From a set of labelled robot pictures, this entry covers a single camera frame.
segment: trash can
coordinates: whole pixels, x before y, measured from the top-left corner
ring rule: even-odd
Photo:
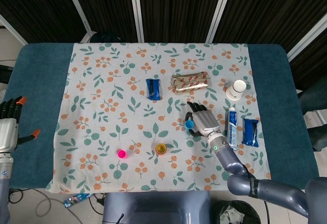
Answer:
[[[235,208],[238,212],[244,214],[242,224],[261,224],[260,217],[255,209],[247,202],[241,200],[222,200],[215,203],[211,210],[212,224],[221,224],[220,217],[228,207]]]

